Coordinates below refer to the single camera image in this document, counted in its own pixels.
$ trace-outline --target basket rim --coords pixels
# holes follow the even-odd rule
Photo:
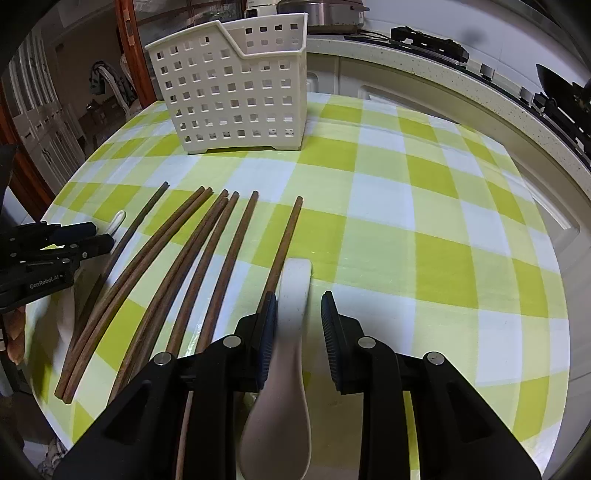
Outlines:
[[[264,52],[259,52],[259,53],[248,53],[248,54],[244,53],[242,51],[242,49],[238,46],[236,41],[233,39],[233,37],[228,33],[228,30],[224,27],[224,25],[231,25],[231,24],[237,24],[237,23],[248,23],[249,21],[254,20],[253,18],[241,18],[239,20],[232,20],[231,22],[225,22],[225,23],[222,23],[219,20],[213,20],[211,22],[207,22],[207,23],[200,24],[200,25],[195,25],[194,27],[186,28],[185,30],[181,30],[179,32],[175,32],[170,35],[167,35],[166,37],[163,37],[159,40],[155,40],[151,43],[148,43],[144,48],[148,51],[151,51],[154,47],[158,47],[164,43],[169,42],[170,40],[174,40],[176,38],[182,38],[182,37],[186,36],[187,34],[192,34],[192,33],[197,32],[199,30],[203,30],[205,28],[215,26],[218,28],[218,30],[220,30],[222,35],[224,37],[226,37],[226,40],[228,40],[230,42],[230,44],[234,48],[235,53],[242,59],[245,59],[245,60],[246,59],[256,59],[256,58],[264,58],[264,57],[277,56],[277,55],[296,56],[306,50],[306,40],[307,40],[307,32],[308,32],[308,14],[307,13],[263,15],[261,17],[256,17],[256,19],[272,18],[272,17],[276,18],[276,17],[283,17],[283,16],[288,16],[288,15],[291,17],[296,16],[296,15],[303,15],[304,16],[304,29],[303,29],[304,34],[302,35],[301,47],[298,50],[278,50],[278,51],[274,50],[274,51],[264,51]]]

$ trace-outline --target table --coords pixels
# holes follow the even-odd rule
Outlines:
[[[127,246],[108,284],[200,185],[241,193],[197,299],[182,355],[192,352],[250,192],[259,190],[261,198],[216,339],[255,311],[291,205],[296,196],[304,197],[289,256],[313,263],[303,347],[313,438],[308,478],[353,479],[359,463],[362,397],[341,396],[330,379],[320,322],[320,298],[327,290],[341,313],[358,318],[366,335],[395,351],[446,355],[538,467],[545,468],[566,399],[566,302],[544,224],[503,146],[423,113],[310,93],[301,152],[246,149],[186,155],[165,104],[157,102],[89,158],[44,220],[92,220],[100,229],[125,209],[127,218],[116,234],[120,238],[164,180],[171,188]],[[70,406],[53,397],[70,334],[59,315],[65,296],[55,294],[28,306],[28,375],[37,401],[66,446],[103,410],[145,308],[202,214],[181,229],[130,294]],[[100,266],[100,260],[93,261],[94,268]],[[187,285],[155,351],[165,347]],[[411,466],[416,476],[416,451],[411,452]]]

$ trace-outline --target silver bolt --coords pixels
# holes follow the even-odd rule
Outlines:
[[[445,361],[445,357],[439,352],[429,352],[427,354],[427,360],[433,365],[441,365]]]
[[[369,349],[375,347],[375,340],[371,337],[361,337],[359,340],[357,340],[357,344],[361,348]]]
[[[170,353],[168,352],[160,352],[157,353],[156,355],[154,355],[154,363],[156,365],[166,365],[168,362],[170,362],[173,359],[173,356],[170,355]]]
[[[240,339],[239,336],[236,336],[236,335],[227,336],[223,340],[223,344],[227,348],[236,348],[241,343],[242,343],[242,340]]]

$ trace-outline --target wooden chopstick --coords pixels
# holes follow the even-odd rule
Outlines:
[[[168,310],[172,305],[170,297],[174,301],[174,298],[181,287],[189,268],[199,254],[199,251],[205,243],[207,236],[211,233],[218,216],[226,206],[228,202],[228,199],[226,198],[227,195],[227,190],[221,192],[221,194],[217,197],[217,200],[211,205],[207,213],[204,215],[203,219],[201,219],[199,224],[195,227],[191,237],[187,243],[185,243],[183,249],[174,260],[172,266],[168,270],[168,273],[154,294],[154,297],[150,301],[150,304],[144,312],[144,315],[135,331],[134,337],[132,338],[128,349],[125,352],[125,356],[121,366],[119,367],[117,376],[115,377],[115,383],[111,389],[109,402],[111,402],[113,398],[115,398],[121,391],[121,389],[127,385],[129,379],[132,377],[134,363],[142,363],[142,358],[139,356],[139,353],[142,352],[143,347],[151,341],[149,338],[150,329],[156,332],[154,343],[158,338],[157,334],[160,332],[160,329],[162,328],[166,318],[166,314],[168,314]],[[165,315],[161,314],[163,304],[167,304],[168,306]],[[153,348],[153,345],[149,348],[148,355],[152,352]]]
[[[123,305],[123,302],[128,297],[131,290],[133,290],[141,276],[145,273],[145,271],[152,264],[152,262],[162,251],[162,249],[167,245],[170,239],[180,230],[180,228],[199,209],[199,207],[203,203],[205,203],[205,201],[212,195],[212,193],[213,191],[211,189],[205,190],[205,192],[203,192],[186,210],[181,212],[178,218],[162,234],[162,236],[155,243],[155,245],[140,259],[135,269],[132,272],[130,272],[130,275],[127,278],[127,280],[123,282],[123,285],[121,285],[121,287],[117,289],[117,292],[115,293],[112,302],[109,303],[109,306],[105,309],[103,315],[101,315],[96,325],[96,328],[94,328],[93,331],[90,333],[88,341],[84,345],[76,345],[74,352],[76,353],[76,350],[80,345],[80,354],[77,356],[76,364],[72,369],[70,379],[67,383],[67,387],[62,398],[64,403],[69,404],[72,402],[74,398],[74,393],[76,392],[80,380],[82,379],[82,375],[84,374],[84,371],[86,370],[86,367],[90,362],[90,358],[92,357],[100,340],[103,338],[103,335],[105,334],[107,328],[111,324],[111,321]],[[115,282],[112,288],[115,289],[116,286],[117,282]]]
[[[273,260],[273,263],[271,265],[271,270],[269,271],[269,276],[267,277],[267,283],[265,283],[265,288],[263,288],[259,305],[256,308],[257,313],[260,313],[262,309],[262,305],[265,302],[265,295],[267,295],[267,292],[271,291],[274,293],[277,289],[277,284],[279,283],[281,270],[283,270],[283,264],[285,263],[287,251],[290,248],[291,238],[294,235],[297,219],[300,216],[301,206],[303,203],[304,199],[302,197],[296,198],[294,207],[291,210],[291,215],[289,217],[289,220],[287,221],[287,225],[285,226],[283,237],[281,237],[281,242],[279,243],[279,248],[277,249],[275,259]]]
[[[61,368],[60,379],[58,380],[55,396],[57,398],[63,398],[66,386],[72,374],[72,370],[78,361],[80,353],[84,348],[86,342],[88,342],[92,332],[98,325],[100,318],[104,314],[105,310],[115,298],[117,292],[121,289],[123,284],[127,281],[129,276],[134,272],[141,262],[141,260],[148,254],[148,252],[154,247],[154,245],[162,238],[166,231],[171,225],[186,211],[197,199],[201,197],[205,189],[203,187],[197,189],[161,226],[156,230],[155,234],[145,243],[140,249],[131,262],[125,267],[119,278],[115,281],[113,286],[107,291],[101,301],[94,306],[92,312],[88,318],[86,326],[83,328],[78,341],[72,349],[70,358],[66,358],[64,365]]]
[[[242,218],[240,219],[240,223],[238,224],[238,228],[236,229],[236,233],[234,234],[232,243],[230,244],[228,254],[226,255],[226,259],[224,260],[224,263],[222,265],[222,270],[220,272],[219,277],[217,278],[216,286],[213,289],[212,299],[209,302],[209,307],[207,308],[207,313],[205,314],[205,319],[203,321],[203,327],[201,328],[201,332],[199,333],[199,339],[197,340],[195,353],[203,352],[212,342],[213,332],[216,328],[217,317],[220,313],[220,310],[222,309],[223,299],[226,296],[226,289],[228,288],[228,283],[230,282],[230,277],[232,276],[232,270],[234,269],[236,259],[238,258],[238,252],[240,251],[242,241],[244,240],[244,235],[246,234],[246,230],[248,229],[248,224],[251,221],[252,212],[255,209],[256,201],[258,200],[258,195],[259,193],[256,190],[252,192],[251,198],[250,200],[248,200],[248,203],[246,204],[246,208],[244,209],[244,213],[242,214]],[[177,465],[175,474],[176,480],[181,480],[183,478],[187,429],[189,427],[189,417],[192,405],[193,392],[190,391],[187,396],[187,402],[185,403],[183,424],[181,427],[181,435],[178,443]]]
[[[195,300],[197,299],[197,295],[199,294],[199,290],[201,289],[203,279],[205,278],[205,274],[207,273],[207,269],[209,268],[209,264],[211,263],[213,253],[215,252],[220,237],[222,236],[222,233],[226,228],[226,225],[228,224],[230,215],[232,214],[232,211],[236,206],[238,197],[238,192],[234,192],[232,194],[232,197],[230,198],[230,201],[224,208],[224,211],[217,222],[215,230],[213,231],[211,238],[207,242],[207,246],[203,251],[203,255],[199,260],[197,269],[193,274],[193,278],[191,279],[191,283],[189,284],[189,288],[187,289],[187,293],[185,294],[185,297],[183,299],[183,304],[181,305],[181,308],[178,311],[177,318],[174,322],[173,331],[170,334],[170,338],[168,339],[168,345],[166,346],[166,351],[173,354],[174,356],[178,356],[181,344],[183,343],[185,330],[187,329],[187,325],[189,323],[189,317],[191,316],[191,311],[193,310],[193,306],[195,305]]]
[[[72,361],[72,350],[74,349],[74,345],[80,338],[80,334],[82,330],[88,323],[88,319],[90,318],[90,313],[92,312],[93,307],[97,299],[99,298],[100,291],[105,286],[106,279],[109,277],[117,260],[123,253],[123,250],[133,237],[134,233],[138,230],[141,223],[144,221],[148,213],[154,208],[154,205],[160,200],[160,197],[166,192],[168,189],[168,182],[164,182],[158,190],[152,195],[152,198],[148,200],[148,203],[144,205],[144,208],[140,210],[138,215],[135,217],[134,221],[131,223],[127,231],[124,233],[121,240],[117,243],[117,246],[111,253],[107,263],[103,269],[103,271],[99,274],[98,278],[95,281],[90,294],[88,295],[84,307],[82,308],[82,312],[80,312],[80,316],[74,320],[74,332],[72,333],[72,338],[70,339],[70,345],[68,346],[68,351],[66,352],[66,358],[64,360],[64,364],[69,363]]]

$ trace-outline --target basket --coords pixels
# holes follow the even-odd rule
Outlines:
[[[298,150],[308,14],[188,28],[146,46],[184,149]]]

